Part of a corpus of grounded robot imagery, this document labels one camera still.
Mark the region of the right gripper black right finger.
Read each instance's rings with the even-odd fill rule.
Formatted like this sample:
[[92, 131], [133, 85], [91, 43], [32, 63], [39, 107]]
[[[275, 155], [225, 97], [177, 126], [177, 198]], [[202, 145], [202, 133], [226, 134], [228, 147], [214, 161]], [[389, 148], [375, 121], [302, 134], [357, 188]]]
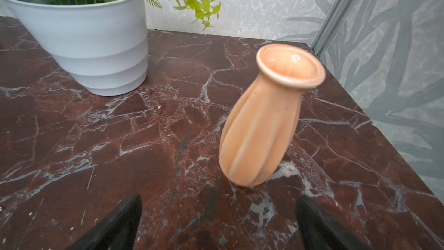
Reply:
[[297, 201], [296, 218], [306, 250], [369, 249], [307, 195]]

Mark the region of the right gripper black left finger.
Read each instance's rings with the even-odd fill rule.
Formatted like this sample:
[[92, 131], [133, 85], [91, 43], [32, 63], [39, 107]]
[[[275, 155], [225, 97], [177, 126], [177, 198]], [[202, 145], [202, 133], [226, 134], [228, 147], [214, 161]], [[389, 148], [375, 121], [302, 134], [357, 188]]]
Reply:
[[69, 250], [132, 250], [141, 220], [142, 200], [135, 194], [110, 212]]

